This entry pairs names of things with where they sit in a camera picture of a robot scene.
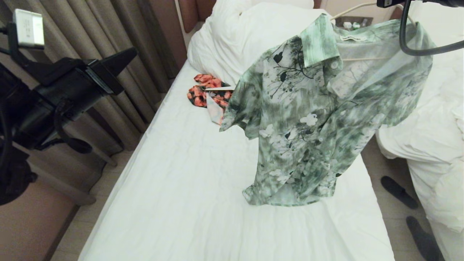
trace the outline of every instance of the shirt label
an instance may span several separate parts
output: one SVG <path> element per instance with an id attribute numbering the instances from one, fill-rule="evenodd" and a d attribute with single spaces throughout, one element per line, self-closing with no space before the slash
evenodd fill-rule
<path id="1" fill-rule="evenodd" d="M 353 35 L 340 35 L 340 39 L 342 41 L 346 41 L 346 40 L 365 41 L 365 40 L 367 40 L 367 37 L 365 37 L 365 36 L 353 36 Z"/>

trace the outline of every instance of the headboard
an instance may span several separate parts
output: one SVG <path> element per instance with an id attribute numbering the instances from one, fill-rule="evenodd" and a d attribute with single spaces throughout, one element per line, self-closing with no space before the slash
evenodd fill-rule
<path id="1" fill-rule="evenodd" d="M 185 32 L 189 33 L 192 31 L 199 21 L 205 21 L 211 15 L 215 3 L 216 0 L 179 0 L 179 8 Z M 320 6 L 321 0 L 314 0 L 314 8 L 319 8 Z"/>

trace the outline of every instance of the clothes hanger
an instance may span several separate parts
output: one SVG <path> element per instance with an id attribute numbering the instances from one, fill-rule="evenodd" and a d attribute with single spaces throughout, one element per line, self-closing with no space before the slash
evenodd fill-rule
<path id="1" fill-rule="evenodd" d="M 371 2 L 371 3 L 364 3 L 364 4 L 359 4 L 355 7 L 352 7 L 346 11 L 343 11 L 339 14 L 337 14 L 336 16 L 332 17 L 330 20 L 335 20 L 339 17 L 341 17 L 342 15 L 345 15 L 351 11 L 354 11 L 358 8 L 361 8 L 361 7 L 368 7 L 368 6 L 376 6 L 377 5 L 377 2 Z M 397 4 L 395 5 L 396 7 L 398 7 L 399 9 L 403 10 L 403 6 L 400 5 L 400 4 Z M 414 20 L 408 15 L 408 19 L 411 21 L 411 23 L 414 25 L 414 27 L 416 27 L 416 23 L 414 22 Z M 364 60 L 384 60 L 384 59 L 390 59 L 390 57 L 372 57 L 372 58 L 354 58 L 354 59 L 343 59 L 343 61 L 364 61 Z"/>

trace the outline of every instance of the shirt button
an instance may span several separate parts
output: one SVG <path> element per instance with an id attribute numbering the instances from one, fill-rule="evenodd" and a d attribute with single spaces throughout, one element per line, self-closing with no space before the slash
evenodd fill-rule
<path id="1" fill-rule="evenodd" d="M 337 68 L 338 68 L 338 62 L 333 62 L 333 63 L 330 65 L 330 68 L 332 68 L 332 69 L 337 69 Z"/>

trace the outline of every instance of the shirt collar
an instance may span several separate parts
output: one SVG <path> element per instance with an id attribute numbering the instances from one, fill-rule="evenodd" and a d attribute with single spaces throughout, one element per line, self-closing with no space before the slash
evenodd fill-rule
<path id="1" fill-rule="evenodd" d="M 326 14 L 321 14 L 300 37 L 303 44 L 304 67 L 340 56 L 332 23 Z"/>

